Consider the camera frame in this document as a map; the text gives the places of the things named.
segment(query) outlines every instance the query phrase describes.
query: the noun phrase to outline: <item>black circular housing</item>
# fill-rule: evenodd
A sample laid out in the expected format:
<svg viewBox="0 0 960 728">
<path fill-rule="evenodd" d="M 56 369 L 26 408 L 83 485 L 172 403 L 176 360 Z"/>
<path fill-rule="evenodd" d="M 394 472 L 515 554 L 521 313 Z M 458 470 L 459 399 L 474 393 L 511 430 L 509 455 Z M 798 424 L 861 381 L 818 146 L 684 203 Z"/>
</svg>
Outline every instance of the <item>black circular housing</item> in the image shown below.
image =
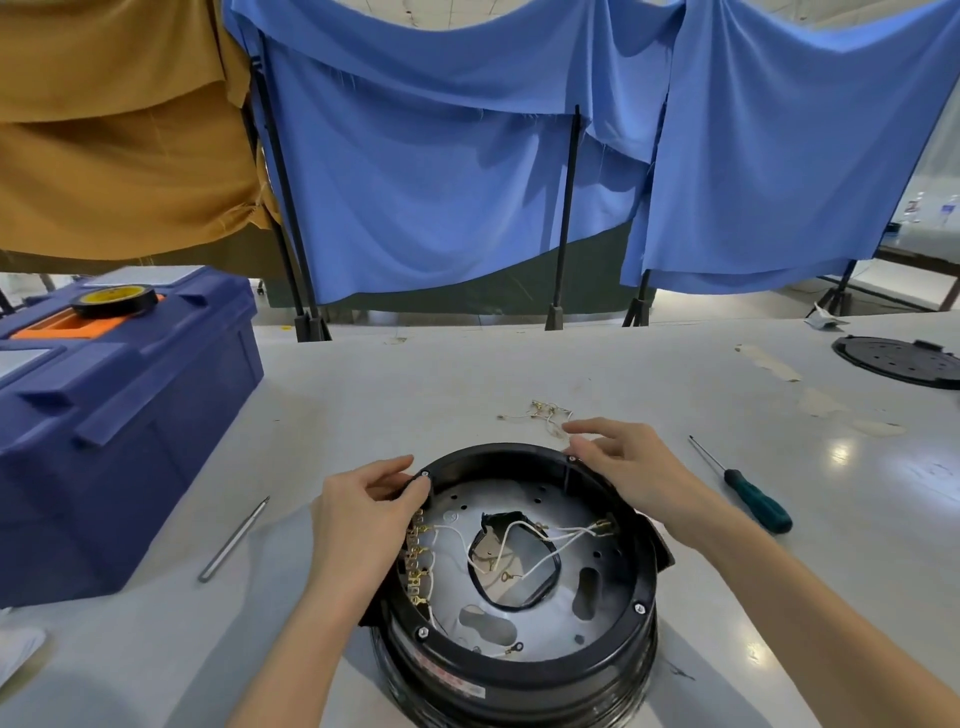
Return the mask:
<svg viewBox="0 0 960 728">
<path fill-rule="evenodd" d="M 844 336 L 833 342 L 833 350 L 851 364 L 875 374 L 923 387 L 960 389 L 960 359 L 944 352 L 939 344 Z"/>
<path fill-rule="evenodd" d="M 507 487 L 528 481 L 541 491 L 555 488 L 563 497 L 576 498 L 596 519 L 610 523 L 609 538 L 615 539 L 616 553 L 626 564 L 629 601 L 612 617 L 609 629 L 569 654 L 531 662 L 532 645 L 521 634 L 519 638 L 527 642 L 521 648 L 525 661 L 496 659 L 455 643 L 431 624 L 423 606 L 414 605 L 402 581 L 410 563 L 405 548 L 397 570 L 388 574 L 372 605 L 374 651 L 397 704 L 419 725 L 430 728 L 620 725 L 645 693 L 656 655 L 657 574 L 673 563 L 653 525 L 602 476 L 551 449 L 484 445 L 454 452 L 425 470 L 432 485 L 424 505 L 428 512 L 434 503 L 444 501 L 444 492 L 478 481 L 489 489 L 496 489 L 497 483 Z M 563 560 L 562 551 L 559 557 Z"/>
<path fill-rule="evenodd" d="M 85 319 L 115 319 L 146 313 L 156 303 L 156 291 L 149 285 L 119 285 L 84 293 L 70 306 Z"/>
</svg>

